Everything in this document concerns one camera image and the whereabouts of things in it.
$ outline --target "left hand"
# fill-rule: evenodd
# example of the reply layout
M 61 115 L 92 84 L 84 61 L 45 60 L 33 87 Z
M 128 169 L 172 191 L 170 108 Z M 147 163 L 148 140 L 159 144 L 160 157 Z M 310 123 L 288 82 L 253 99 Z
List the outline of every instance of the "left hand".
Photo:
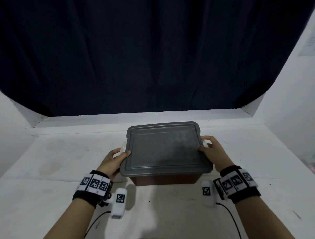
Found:
M 113 157 L 114 154 L 120 152 L 120 148 L 113 149 L 106 155 L 104 160 L 101 162 L 100 166 L 97 168 L 97 171 L 105 173 L 110 180 L 113 180 L 117 173 L 119 173 L 119 167 L 121 162 L 131 154 L 131 151 L 123 152 L 120 155 Z

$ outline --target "dark blue curtain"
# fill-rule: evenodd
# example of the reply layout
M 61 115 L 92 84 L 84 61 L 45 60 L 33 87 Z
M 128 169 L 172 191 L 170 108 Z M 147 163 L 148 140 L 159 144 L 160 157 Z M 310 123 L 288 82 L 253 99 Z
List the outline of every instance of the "dark blue curtain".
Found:
M 314 0 L 1 0 L 1 91 L 47 116 L 238 108 Z

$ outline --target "gray lid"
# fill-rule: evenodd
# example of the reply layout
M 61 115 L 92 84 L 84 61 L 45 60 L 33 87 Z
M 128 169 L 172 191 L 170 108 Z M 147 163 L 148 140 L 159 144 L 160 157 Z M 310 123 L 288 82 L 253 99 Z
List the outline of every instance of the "gray lid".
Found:
M 196 122 L 132 126 L 127 130 L 126 150 L 120 166 L 123 176 L 209 173 L 212 163 L 197 150 L 202 145 Z

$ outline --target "black cable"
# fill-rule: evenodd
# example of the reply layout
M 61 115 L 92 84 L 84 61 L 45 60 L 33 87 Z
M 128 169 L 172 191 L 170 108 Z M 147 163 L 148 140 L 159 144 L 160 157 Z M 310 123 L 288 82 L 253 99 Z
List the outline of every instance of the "black cable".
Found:
M 234 221 L 234 223 L 235 223 L 235 226 L 236 226 L 236 229 L 237 229 L 239 238 L 242 239 L 241 233 L 239 232 L 239 229 L 238 229 L 238 226 L 237 226 L 237 224 L 236 224 L 236 221 L 234 220 L 234 217 L 233 217 L 232 213 L 230 212 L 230 210 L 229 210 L 226 206 L 224 206 L 223 204 L 221 204 L 221 203 L 219 203 L 219 202 L 216 202 L 215 204 L 216 204 L 216 205 L 221 205 L 221 206 L 225 207 L 226 210 L 230 213 L 230 215 L 231 215 L 231 217 L 232 217 L 232 219 L 233 219 L 233 221 Z
M 94 224 L 101 216 L 103 216 L 105 213 L 111 213 L 111 211 L 107 211 L 107 212 L 104 212 L 104 213 L 102 213 L 101 215 L 99 215 L 99 216 L 94 220 L 94 222 L 93 222 L 92 225 L 89 227 L 89 229 L 87 230 L 87 232 L 86 232 L 84 238 L 85 238 L 86 235 L 88 234 L 89 230 L 92 228 L 93 224 Z

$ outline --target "wrist strap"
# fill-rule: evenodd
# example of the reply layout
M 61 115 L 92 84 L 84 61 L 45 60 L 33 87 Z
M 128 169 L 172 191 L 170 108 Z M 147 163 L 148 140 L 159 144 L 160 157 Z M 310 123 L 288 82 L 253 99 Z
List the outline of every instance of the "wrist strap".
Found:
M 86 174 L 77 187 L 72 200 L 81 198 L 96 208 L 96 205 L 107 199 L 113 182 L 100 171 L 93 170 Z
M 221 199 L 230 198 L 235 204 L 251 196 L 261 196 L 257 183 L 240 166 L 230 166 L 220 172 L 222 178 L 214 180 L 215 187 Z

